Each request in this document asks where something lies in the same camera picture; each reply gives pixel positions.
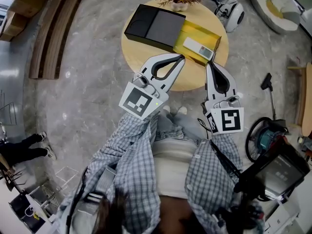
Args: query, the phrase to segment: white remote control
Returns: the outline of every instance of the white remote control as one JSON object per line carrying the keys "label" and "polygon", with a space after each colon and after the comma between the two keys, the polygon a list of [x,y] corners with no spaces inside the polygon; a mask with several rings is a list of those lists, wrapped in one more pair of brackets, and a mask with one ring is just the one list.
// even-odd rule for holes
{"label": "white remote control", "polygon": [[201,45],[199,42],[189,37],[185,39],[183,46],[205,58],[206,60],[211,60],[214,55],[214,52],[212,50],[206,48],[204,45]]}

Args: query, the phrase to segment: remote control screen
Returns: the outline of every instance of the remote control screen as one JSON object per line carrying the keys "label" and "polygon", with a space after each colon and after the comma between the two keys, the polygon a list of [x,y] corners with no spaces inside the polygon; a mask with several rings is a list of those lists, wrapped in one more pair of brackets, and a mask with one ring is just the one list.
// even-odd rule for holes
{"label": "remote control screen", "polygon": [[210,58],[212,52],[209,49],[205,48],[204,46],[201,46],[199,53],[207,58]]}

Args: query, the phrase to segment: shirt button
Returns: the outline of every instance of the shirt button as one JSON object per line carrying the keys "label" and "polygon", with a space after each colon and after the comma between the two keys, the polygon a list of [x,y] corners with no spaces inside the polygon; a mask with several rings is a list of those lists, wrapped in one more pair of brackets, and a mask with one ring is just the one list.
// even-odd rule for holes
{"label": "shirt button", "polygon": [[190,184],[186,185],[187,189],[189,189],[190,191],[193,190],[193,186],[191,186]]}

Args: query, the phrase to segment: white undershirt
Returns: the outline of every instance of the white undershirt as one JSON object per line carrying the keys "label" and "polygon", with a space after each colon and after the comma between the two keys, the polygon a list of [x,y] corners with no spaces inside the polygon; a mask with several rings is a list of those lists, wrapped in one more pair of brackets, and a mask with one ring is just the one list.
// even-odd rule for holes
{"label": "white undershirt", "polygon": [[187,199],[185,178],[196,149],[194,143],[181,139],[154,142],[152,152],[158,195]]}

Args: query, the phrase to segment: round chair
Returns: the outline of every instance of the round chair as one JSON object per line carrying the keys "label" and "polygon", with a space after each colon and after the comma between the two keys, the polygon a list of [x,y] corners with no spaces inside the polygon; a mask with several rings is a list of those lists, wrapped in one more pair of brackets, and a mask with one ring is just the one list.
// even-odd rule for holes
{"label": "round chair", "polygon": [[251,1],[264,22],[277,33],[285,34],[297,30],[300,11],[293,0]]}

